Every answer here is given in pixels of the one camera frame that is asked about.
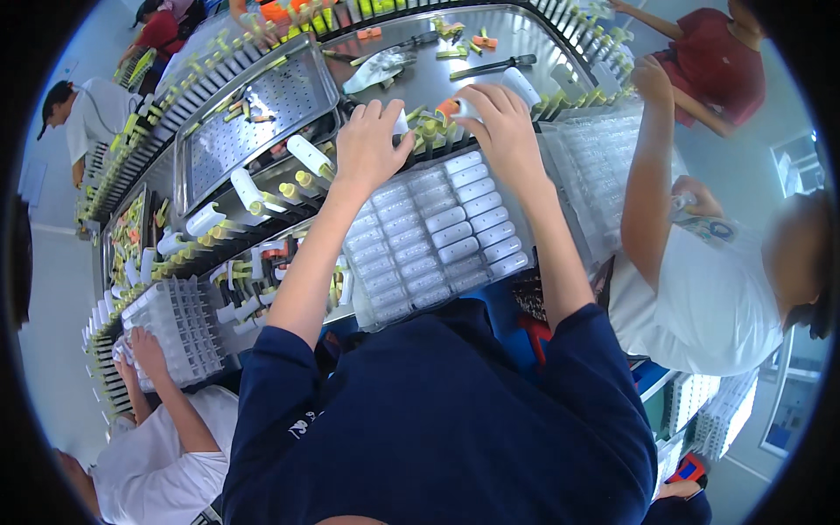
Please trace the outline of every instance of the hair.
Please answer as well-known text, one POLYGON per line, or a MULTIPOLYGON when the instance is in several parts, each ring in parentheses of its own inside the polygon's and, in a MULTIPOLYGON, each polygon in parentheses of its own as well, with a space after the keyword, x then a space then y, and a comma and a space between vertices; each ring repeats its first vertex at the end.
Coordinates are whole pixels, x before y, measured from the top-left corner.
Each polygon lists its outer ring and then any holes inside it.
POLYGON ((37 140, 41 140, 44 136, 44 131, 47 129, 47 118, 52 117, 52 107, 54 104, 63 104, 67 102, 70 95, 73 94, 73 82, 66 80, 59 80, 47 92, 47 98, 44 99, 44 105, 41 106, 41 118, 44 123, 41 125, 41 132, 38 134, 37 140))
POLYGON ((808 196, 825 212, 828 224, 822 252, 817 256, 814 266, 814 276, 822 283, 820 296, 814 304, 801 304, 793 307, 785 321, 785 331, 798 324, 810 326, 811 339, 825 339, 832 332, 832 318, 834 305, 832 289, 834 287, 834 230, 835 224, 831 214, 828 192, 816 190, 808 196))

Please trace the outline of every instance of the screwdriver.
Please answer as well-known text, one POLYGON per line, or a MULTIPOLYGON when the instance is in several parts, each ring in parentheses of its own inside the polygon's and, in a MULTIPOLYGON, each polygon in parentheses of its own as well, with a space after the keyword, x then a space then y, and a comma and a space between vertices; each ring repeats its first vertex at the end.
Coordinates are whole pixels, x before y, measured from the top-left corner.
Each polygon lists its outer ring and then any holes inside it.
POLYGON ((459 78, 464 78, 466 76, 474 76, 478 73, 498 69, 500 67, 531 66, 536 63, 536 55, 512 56, 511 58, 503 60, 501 62, 493 62, 492 64, 485 64, 484 66, 471 67, 470 69, 465 69, 463 71, 456 71, 455 73, 449 75, 449 79, 457 80, 459 78))

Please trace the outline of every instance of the printed logo on shirt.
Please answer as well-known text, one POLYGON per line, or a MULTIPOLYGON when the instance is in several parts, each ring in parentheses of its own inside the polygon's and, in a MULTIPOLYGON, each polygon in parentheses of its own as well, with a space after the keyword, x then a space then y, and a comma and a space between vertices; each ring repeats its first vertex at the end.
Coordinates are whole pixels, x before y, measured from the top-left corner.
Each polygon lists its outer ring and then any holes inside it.
POLYGON ((733 223, 717 217, 692 217, 675 224, 715 248, 731 244, 738 236, 738 229, 733 223))
POLYGON ((315 415, 315 412, 307 412, 306 417, 309 417, 309 421, 307 422, 302 419, 298 420, 297 423, 289 427, 288 432, 293 435, 295 439, 300 439, 301 436, 307 432, 309 424, 315 421, 315 419, 317 419, 321 414, 323 414, 323 411, 321 411, 321 413, 317 416, 315 415))

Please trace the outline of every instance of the black cap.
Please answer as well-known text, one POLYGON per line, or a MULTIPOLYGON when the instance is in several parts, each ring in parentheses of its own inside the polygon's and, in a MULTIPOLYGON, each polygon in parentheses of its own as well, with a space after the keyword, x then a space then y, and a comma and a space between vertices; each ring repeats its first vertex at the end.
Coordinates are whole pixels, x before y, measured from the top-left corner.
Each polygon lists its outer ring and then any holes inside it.
POLYGON ((131 27, 136 28, 137 24, 143 21, 143 17, 145 15, 154 13, 159 7, 160 0, 145 0, 145 2, 141 3, 140 7, 137 8, 137 16, 134 17, 134 25, 131 27))
POLYGON ((41 132, 38 134, 36 140, 41 140, 44 136, 44 131, 47 130, 47 118, 52 117, 53 104, 61 104, 67 102, 70 95, 73 94, 73 83, 66 80, 59 80, 47 92, 47 98, 44 99, 44 106, 41 107, 41 118, 44 124, 41 126, 41 132))

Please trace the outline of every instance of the red shirt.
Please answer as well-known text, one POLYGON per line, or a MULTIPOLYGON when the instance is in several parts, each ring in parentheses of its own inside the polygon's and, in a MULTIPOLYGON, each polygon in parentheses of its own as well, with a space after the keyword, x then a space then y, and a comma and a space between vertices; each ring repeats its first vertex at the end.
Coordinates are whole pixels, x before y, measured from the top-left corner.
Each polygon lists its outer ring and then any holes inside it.
MULTIPOLYGON (((730 22, 717 9, 688 13, 677 20, 682 38, 654 56, 673 86, 698 102, 722 107, 723 116, 740 125, 764 102, 764 65, 761 53, 732 36, 730 22)), ((680 107, 675 117, 689 128, 695 121, 680 107)))
POLYGON ((137 45, 154 47, 165 60, 169 60, 184 47, 184 40, 178 40, 178 23, 172 11, 156 11, 143 27, 137 45))

